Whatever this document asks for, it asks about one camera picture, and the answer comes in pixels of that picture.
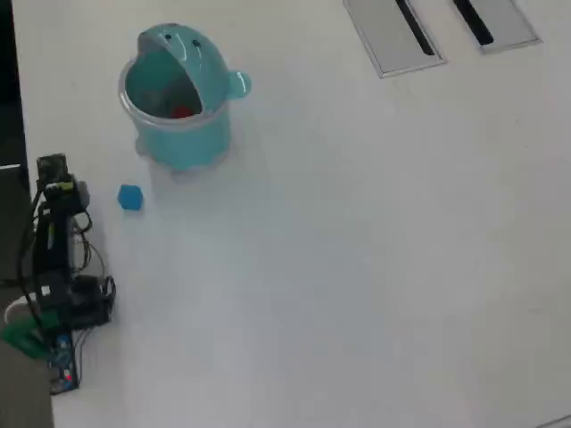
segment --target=cable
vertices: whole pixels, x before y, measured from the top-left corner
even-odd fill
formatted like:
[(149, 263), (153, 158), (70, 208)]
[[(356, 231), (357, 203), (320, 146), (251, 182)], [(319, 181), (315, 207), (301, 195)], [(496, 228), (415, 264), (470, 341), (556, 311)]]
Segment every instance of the cable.
[(103, 263), (103, 258), (101, 257), (101, 253), (99, 252), (99, 250), (97, 250), (97, 248), (91, 242), (87, 241), (87, 245), (89, 245), (89, 248), (95, 252), (95, 255), (99, 259), (99, 263), (101, 264), (101, 269), (103, 272), (101, 274), (101, 276), (105, 276), (105, 273), (106, 273), (105, 271), (107, 269), (105, 268), (105, 263)]
[[(29, 297), (33, 300), (36, 301), (36, 294), (34, 292), (31, 292), (29, 294)], [(12, 303), (10, 303), (6, 309), (4, 309), (4, 323), (6, 325), (10, 324), (9, 320), (10, 320), (10, 312), (12, 311), (12, 309), (17, 308), (19, 306), (23, 306), (23, 305), (27, 305), (28, 303), (26, 302), (26, 296), (20, 296), (18, 299), (16, 299), (15, 301), (13, 301)]]
[(33, 228), (34, 217), (35, 217), (34, 213), (36, 212), (37, 204), (39, 203), (39, 198), (42, 192), (43, 192), (42, 187), (40, 186), (39, 183), (37, 183), (37, 190), (36, 194), (34, 195), (34, 199), (32, 201), (32, 208), (29, 215), (30, 220), (24, 228), (24, 232), (22, 233), (21, 236), (20, 248), (18, 250), (18, 258), (16, 263), (16, 282), (18, 283), (18, 286), (21, 288), (21, 291), (24, 294), (24, 297), (26, 298), (26, 302), (28, 303), (29, 306), (29, 311), (31, 312), (34, 318), (34, 321), (36, 321), (40, 337), (42, 338), (43, 342), (46, 342), (46, 332), (44, 331), (44, 326), (42, 325), (42, 321), (40, 320), (39, 315), (37, 314), (36, 309), (34, 308), (32, 299), (29, 297), (28, 290), (26, 290), (26, 286), (24, 285), (24, 273), (23, 273), (23, 263), (24, 263), (24, 258), (26, 257), (26, 252), (28, 251), (29, 246), (35, 240), (34, 237), (29, 238), (29, 230), (30, 230), (30, 225), (31, 228)]
[(76, 219), (73, 219), (73, 229), (74, 229), (73, 233), (75, 235), (79, 235), (81, 238), (81, 240), (76, 243), (80, 243), (83, 245), (83, 264), (81, 265), (81, 267), (72, 269), (72, 272), (74, 274), (78, 274), (79, 272), (87, 268), (87, 266), (89, 266), (89, 263), (91, 262), (91, 247), (90, 247), (91, 244), (86, 238), (86, 233), (84, 232), (85, 228), (84, 229), (79, 228)]
[(77, 350), (79, 347), (79, 343), (81, 342), (83, 337), (86, 335), (87, 331), (88, 331), (88, 329), (81, 330), (81, 332), (79, 332), (79, 334), (75, 340), (73, 339), (73, 333), (71, 334), (71, 348), (73, 351), (74, 364), (76, 365), (76, 375), (77, 375), (77, 368), (78, 368)]
[(115, 296), (117, 295), (117, 286), (115, 285), (115, 279), (112, 276), (105, 277), (105, 283), (103, 285), (103, 294), (105, 298), (108, 299), (109, 312), (113, 310), (113, 305), (115, 304)]
[(87, 210), (85, 210), (85, 211), (83, 212), (83, 214), (85, 214), (85, 215), (87, 216), (87, 226), (85, 226), (85, 227), (83, 227), (83, 228), (80, 228), (80, 227), (79, 227), (79, 224), (78, 224), (78, 222), (77, 222), (77, 220), (76, 220), (76, 219), (73, 219), (73, 221), (74, 221), (74, 223), (75, 223), (75, 225), (76, 225), (76, 227), (77, 227), (76, 235), (84, 234), (84, 233), (90, 231), (91, 228), (93, 227), (93, 221), (91, 220), (91, 216), (89, 215), (89, 213), (87, 212)]
[(87, 329), (87, 330), (83, 330), (80, 334), (79, 334), (79, 338), (78, 341), (76, 342), (75, 348), (74, 348), (74, 353), (75, 351), (79, 348), (79, 358), (77, 358), (76, 356), (76, 364), (78, 366), (78, 386), (81, 383), (81, 379), (83, 377), (83, 346), (86, 344), (86, 340), (87, 337), (89, 337), (89, 335), (93, 332), (93, 327)]

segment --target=white tabletop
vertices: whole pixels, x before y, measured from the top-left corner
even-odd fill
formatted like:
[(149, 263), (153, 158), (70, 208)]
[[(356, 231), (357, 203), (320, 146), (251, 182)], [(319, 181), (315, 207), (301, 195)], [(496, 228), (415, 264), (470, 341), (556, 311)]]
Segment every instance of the white tabletop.
[[(88, 182), (119, 287), (56, 428), (571, 413), (571, 3), (520, 0), (544, 43), (490, 56), (417, 3), (449, 63), (381, 80), (341, 0), (14, 0), (29, 161), (65, 152)], [(228, 157), (177, 178), (136, 155), (116, 94), (170, 21), (254, 84)]]

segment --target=red object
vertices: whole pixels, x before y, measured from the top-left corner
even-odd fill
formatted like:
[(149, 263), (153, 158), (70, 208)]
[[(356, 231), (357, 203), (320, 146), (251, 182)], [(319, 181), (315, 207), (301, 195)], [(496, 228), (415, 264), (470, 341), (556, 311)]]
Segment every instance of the red object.
[(175, 107), (175, 110), (172, 111), (173, 119), (190, 118), (193, 115), (194, 115), (193, 111), (190, 110), (185, 105), (179, 105), (178, 107)]

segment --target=green component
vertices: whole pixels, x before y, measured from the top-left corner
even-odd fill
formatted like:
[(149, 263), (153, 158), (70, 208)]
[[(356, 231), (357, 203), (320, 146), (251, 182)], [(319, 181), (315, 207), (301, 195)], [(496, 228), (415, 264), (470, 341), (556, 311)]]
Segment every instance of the green component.
[[(39, 316), (42, 326), (52, 329), (60, 324), (57, 313), (49, 311)], [(36, 321), (33, 317), (25, 317), (13, 324), (7, 325), (0, 332), (0, 339), (12, 345), (15, 349), (21, 350), (28, 357), (33, 359), (45, 359), (49, 353), (44, 343), (36, 334)]]

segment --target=bucket ear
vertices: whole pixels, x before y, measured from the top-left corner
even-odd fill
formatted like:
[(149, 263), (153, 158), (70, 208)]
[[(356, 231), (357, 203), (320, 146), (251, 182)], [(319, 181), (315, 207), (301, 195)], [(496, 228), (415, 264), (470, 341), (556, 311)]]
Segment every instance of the bucket ear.
[(228, 73), (228, 99), (235, 100), (244, 98), (252, 90), (252, 80), (250, 76), (242, 71), (230, 71)]

